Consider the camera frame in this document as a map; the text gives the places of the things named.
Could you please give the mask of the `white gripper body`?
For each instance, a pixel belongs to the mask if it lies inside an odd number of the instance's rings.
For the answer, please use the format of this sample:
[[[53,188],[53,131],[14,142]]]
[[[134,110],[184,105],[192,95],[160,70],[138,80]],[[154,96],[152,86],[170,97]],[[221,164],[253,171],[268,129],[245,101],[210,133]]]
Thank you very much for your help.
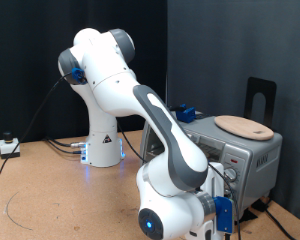
[[[224,168],[220,163],[212,163],[204,184],[195,194],[200,205],[194,213],[199,216],[199,223],[186,235],[186,240],[222,240],[223,232],[219,230],[221,203],[219,197],[224,194],[224,183],[219,175]]]

